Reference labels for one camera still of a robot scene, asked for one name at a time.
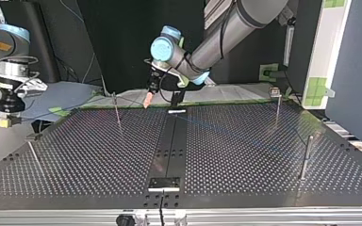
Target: end effector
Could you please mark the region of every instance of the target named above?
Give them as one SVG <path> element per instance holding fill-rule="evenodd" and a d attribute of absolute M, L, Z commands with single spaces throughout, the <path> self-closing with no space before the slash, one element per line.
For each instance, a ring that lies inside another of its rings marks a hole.
<path fill-rule="evenodd" d="M 29 65 L 38 62 L 29 56 L 29 32 L 17 26 L 0 24 L 0 126 L 10 127 L 20 121 L 25 111 L 25 96 L 41 95 L 47 86 L 31 72 Z"/>
<path fill-rule="evenodd" d="M 229 14 L 223 24 L 189 54 L 177 41 L 181 32 L 165 26 L 160 37 L 151 46 L 154 61 L 164 62 L 173 67 L 196 85 L 205 82 L 210 68 L 222 56 L 229 53 L 255 29 L 269 24 L 285 7 L 288 0 L 232 0 Z"/>

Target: green tape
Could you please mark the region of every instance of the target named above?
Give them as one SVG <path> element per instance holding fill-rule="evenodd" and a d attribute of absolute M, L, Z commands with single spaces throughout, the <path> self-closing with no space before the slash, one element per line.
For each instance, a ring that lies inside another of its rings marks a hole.
<path fill-rule="evenodd" d="M 339 8 L 345 6 L 345 0 L 325 0 L 325 8 Z"/>
<path fill-rule="evenodd" d="M 49 108 L 49 112 L 51 112 L 55 115 L 59 115 L 61 117 L 65 117 L 70 114 L 70 111 L 65 111 L 65 110 L 61 109 L 60 106 Z"/>
<path fill-rule="evenodd" d="M 311 77 L 308 80 L 306 98 L 304 105 L 320 106 L 326 93 L 327 79 L 323 77 Z"/>

